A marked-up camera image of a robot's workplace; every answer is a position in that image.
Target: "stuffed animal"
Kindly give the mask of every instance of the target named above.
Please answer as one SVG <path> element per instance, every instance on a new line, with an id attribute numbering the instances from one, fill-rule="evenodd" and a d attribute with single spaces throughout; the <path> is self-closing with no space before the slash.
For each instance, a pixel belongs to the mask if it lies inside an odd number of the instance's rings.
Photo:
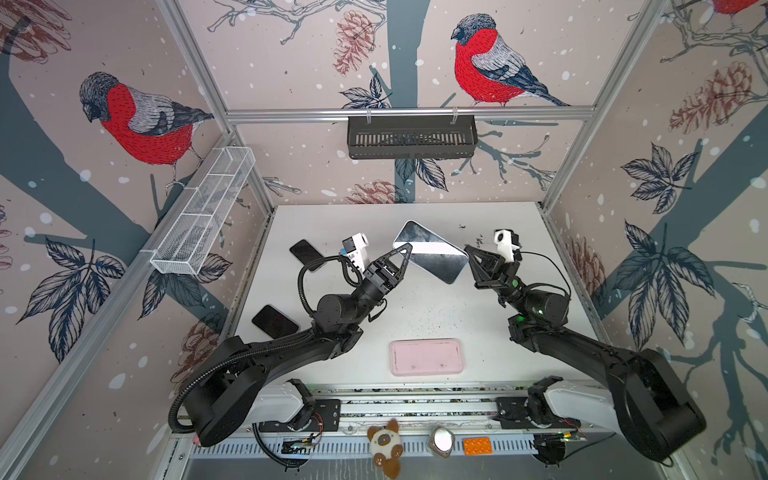
<path id="1" fill-rule="evenodd" d="M 397 478 L 397 475 L 400 475 L 399 458 L 402 455 L 402 441 L 398 429 L 395 419 L 389 420 L 383 429 L 376 427 L 368 429 L 373 464 L 381 467 L 384 475 L 393 480 Z"/>

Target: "black basket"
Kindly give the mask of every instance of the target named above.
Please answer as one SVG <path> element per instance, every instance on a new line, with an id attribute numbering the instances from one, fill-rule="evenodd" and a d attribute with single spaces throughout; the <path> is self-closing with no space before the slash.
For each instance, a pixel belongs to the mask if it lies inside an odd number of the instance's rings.
<path id="1" fill-rule="evenodd" d="M 350 117 L 346 144 L 356 160 L 379 158 L 469 158 L 478 131 L 473 115 Z"/>

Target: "pink object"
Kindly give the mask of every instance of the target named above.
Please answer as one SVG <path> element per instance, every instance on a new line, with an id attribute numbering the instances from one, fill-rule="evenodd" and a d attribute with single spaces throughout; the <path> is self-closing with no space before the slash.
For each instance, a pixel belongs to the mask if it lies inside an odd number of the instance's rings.
<path id="1" fill-rule="evenodd" d="M 395 376 L 461 373 L 464 370 L 462 344 L 457 339 L 392 342 L 389 365 Z"/>

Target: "brown and white plush toy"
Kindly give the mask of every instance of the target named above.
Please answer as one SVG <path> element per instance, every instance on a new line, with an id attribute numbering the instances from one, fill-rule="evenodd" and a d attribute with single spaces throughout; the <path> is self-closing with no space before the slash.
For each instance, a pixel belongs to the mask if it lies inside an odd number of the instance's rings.
<path id="1" fill-rule="evenodd" d="M 368 440 L 371 441 L 371 455 L 373 464 L 381 467 L 384 475 L 389 478 L 397 478 L 400 475 L 400 456 L 402 455 L 402 441 L 398 434 L 399 427 L 395 419 L 389 420 L 386 427 L 368 429 Z"/>

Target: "gray floor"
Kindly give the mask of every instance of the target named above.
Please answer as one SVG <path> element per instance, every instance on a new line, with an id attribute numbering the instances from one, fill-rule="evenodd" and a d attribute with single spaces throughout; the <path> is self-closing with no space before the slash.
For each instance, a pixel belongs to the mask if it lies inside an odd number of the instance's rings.
<path id="1" fill-rule="evenodd" d="M 592 442 L 605 435 L 593 435 Z M 568 452 L 584 444 L 569 446 Z M 592 480 L 616 478 L 620 480 L 654 480 L 663 478 L 660 468 L 635 452 L 628 443 L 616 435 L 591 446 L 561 467 L 545 468 L 529 455 L 492 455 L 447 459 L 436 457 L 403 457 L 398 480 L 496 480 L 526 478 L 541 480 Z M 294 478 L 296 480 L 386 480 L 373 461 L 312 460 L 300 472 L 283 471 L 269 459 L 259 460 L 190 460 L 184 480 L 255 480 L 262 478 Z"/>

